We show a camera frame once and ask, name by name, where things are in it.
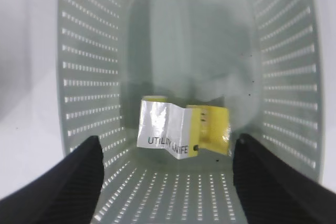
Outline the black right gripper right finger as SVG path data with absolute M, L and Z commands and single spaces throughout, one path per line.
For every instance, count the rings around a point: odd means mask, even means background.
M 249 134 L 236 141 L 233 181 L 248 223 L 335 223 L 335 193 Z

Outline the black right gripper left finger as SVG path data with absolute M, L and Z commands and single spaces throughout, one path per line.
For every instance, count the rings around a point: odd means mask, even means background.
M 1 223 L 91 223 L 104 179 L 97 136 L 1 200 Z

